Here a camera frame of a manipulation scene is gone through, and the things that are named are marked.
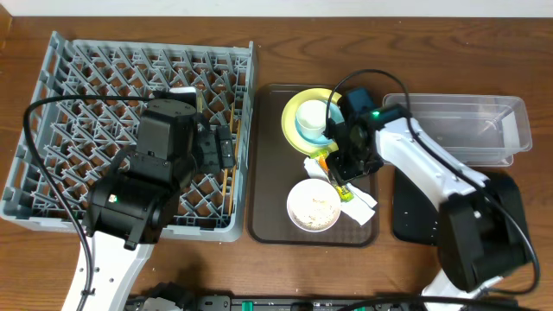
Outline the wooden chopstick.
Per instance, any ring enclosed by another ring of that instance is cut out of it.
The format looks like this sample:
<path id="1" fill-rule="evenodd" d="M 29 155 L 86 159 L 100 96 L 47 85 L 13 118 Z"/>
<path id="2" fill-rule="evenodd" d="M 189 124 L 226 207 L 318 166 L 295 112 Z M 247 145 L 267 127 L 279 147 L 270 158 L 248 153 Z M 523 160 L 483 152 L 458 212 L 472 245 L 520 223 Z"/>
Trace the wooden chopstick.
<path id="1" fill-rule="evenodd" d="M 232 103 L 232 107 L 231 107 L 231 117 L 230 117 L 230 130 L 231 130 L 231 134 L 232 134 L 232 131 L 233 131 L 233 125 L 234 125 L 234 113 L 235 113 L 235 103 Z M 235 169 L 235 167 L 233 168 L 226 168 L 225 171 L 224 171 L 224 180 L 223 180 L 223 187 L 222 187 L 222 195 L 223 195 L 223 199 L 225 200 L 225 207 L 226 207 L 226 211 L 227 211 L 227 215 L 230 217 L 232 215 L 232 202 L 231 202 L 231 199 L 230 197 L 228 198 L 227 196 L 229 195 L 230 196 L 230 193 L 231 191 L 228 191 L 227 188 L 232 188 L 233 185 L 232 185 L 232 181 L 229 181 L 230 178 L 232 178 L 233 176 L 233 170 Z"/>
<path id="2" fill-rule="evenodd" d="M 236 143 L 235 143 L 235 147 L 234 147 L 234 155 L 235 155 L 235 165 L 234 167 L 232 168 L 232 182 L 231 182 L 231 191 L 230 191 L 230 201 L 229 201 L 229 207 L 228 207 L 228 215 L 229 217 L 232 216 L 232 211 L 233 211 L 233 207 L 234 207 L 234 192 L 235 192 L 235 188 L 236 188 L 236 179 L 237 179 L 237 168 L 238 168 L 238 146 L 239 146 L 239 138 L 240 138 L 240 133 L 241 133 L 241 120 L 238 121 L 238 125 L 237 125 L 237 136 L 236 136 Z"/>

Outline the yellow green wrapper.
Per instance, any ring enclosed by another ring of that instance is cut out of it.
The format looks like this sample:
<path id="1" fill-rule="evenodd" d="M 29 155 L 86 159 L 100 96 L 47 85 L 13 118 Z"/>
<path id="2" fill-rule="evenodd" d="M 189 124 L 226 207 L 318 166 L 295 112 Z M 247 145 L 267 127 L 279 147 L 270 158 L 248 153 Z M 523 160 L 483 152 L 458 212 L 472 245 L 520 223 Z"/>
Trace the yellow green wrapper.
<path id="1" fill-rule="evenodd" d="M 337 181 L 333 178 L 331 172 L 329 171 L 326 159 L 329 156 L 329 151 L 326 149 L 319 149 L 314 153 L 309 155 L 309 158 L 313 161 L 314 165 L 319 168 L 318 175 L 323 179 L 329 182 L 334 189 L 337 191 L 342 202 L 349 202 L 354 198 L 353 193 L 347 186 L 340 186 Z"/>

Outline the white paper napkin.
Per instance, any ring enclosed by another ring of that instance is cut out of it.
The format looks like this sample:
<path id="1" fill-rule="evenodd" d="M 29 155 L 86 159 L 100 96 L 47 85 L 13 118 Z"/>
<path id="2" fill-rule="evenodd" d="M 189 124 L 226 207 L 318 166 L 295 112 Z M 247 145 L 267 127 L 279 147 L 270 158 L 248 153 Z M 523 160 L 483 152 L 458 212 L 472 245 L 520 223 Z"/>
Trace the white paper napkin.
<path id="1" fill-rule="evenodd" d="M 310 158 L 307 157 L 303 161 L 303 166 L 310 178 L 323 180 L 318 175 L 319 168 L 314 165 Z M 375 214 L 374 207 L 377 205 L 377 201 L 370 194 L 360 190 L 351 183 L 347 183 L 346 186 L 353 193 L 354 198 L 349 202 L 341 202 L 340 209 L 351 219 L 360 225 L 364 225 Z"/>

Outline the white bowl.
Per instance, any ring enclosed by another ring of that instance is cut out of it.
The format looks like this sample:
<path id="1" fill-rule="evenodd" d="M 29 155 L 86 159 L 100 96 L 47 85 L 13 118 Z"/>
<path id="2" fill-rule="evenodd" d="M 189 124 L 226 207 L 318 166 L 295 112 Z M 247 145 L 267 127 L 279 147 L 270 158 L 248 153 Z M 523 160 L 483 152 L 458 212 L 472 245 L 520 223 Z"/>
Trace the white bowl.
<path id="1" fill-rule="evenodd" d="M 324 232 L 339 219 L 340 196 L 320 179 L 306 179 L 290 190 L 286 207 L 290 220 L 305 232 Z"/>

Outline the white cup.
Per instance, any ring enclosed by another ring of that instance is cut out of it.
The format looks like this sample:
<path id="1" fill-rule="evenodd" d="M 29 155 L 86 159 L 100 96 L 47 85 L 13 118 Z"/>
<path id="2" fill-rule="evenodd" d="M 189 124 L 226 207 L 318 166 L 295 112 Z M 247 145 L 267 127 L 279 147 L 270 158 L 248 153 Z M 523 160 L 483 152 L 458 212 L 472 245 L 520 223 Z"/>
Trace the white cup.
<path id="1" fill-rule="evenodd" d="M 296 122 L 299 132 L 308 139 L 316 139 L 326 128 L 326 104 L 320 100 L 308 100 L 299 105 Z"/>

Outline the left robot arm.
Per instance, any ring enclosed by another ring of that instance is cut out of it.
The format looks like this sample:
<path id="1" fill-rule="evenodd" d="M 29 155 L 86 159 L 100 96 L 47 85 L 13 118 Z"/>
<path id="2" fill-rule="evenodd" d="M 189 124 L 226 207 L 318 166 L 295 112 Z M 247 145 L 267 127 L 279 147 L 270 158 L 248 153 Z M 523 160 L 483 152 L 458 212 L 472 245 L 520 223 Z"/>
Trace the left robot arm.
<path id="1" fill-rule="evenodd" d="M 154 99 L 142 113 L 137 144 L 118 151 L 87 193 L 83 225 L 92 253 L 79 257 L 65 310 L 121 310 L 182 191 L 198 174 L 235 163 L 232 132 L 211 128 L 196 102 Z"/>

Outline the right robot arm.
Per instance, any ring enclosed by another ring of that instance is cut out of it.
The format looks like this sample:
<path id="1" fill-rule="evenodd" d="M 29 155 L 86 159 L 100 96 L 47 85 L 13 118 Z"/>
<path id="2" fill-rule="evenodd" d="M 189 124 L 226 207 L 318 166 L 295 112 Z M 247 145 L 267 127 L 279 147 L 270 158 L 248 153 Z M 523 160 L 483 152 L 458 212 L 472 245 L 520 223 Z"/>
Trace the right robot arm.
<path id="1" fill-rule="evenodd" d="M 484 175 L 435 143 L 411 116 L 370 112 L 327 121 L 338 148 L 327 158 L 340 184 L 398 168 L 438 212 L 441 269 L 413 303 L 427 310 L 491 308 L 480 296 L 503 277 L 531 263 L 539 267 L 518 187 L 507 175 Z"/>

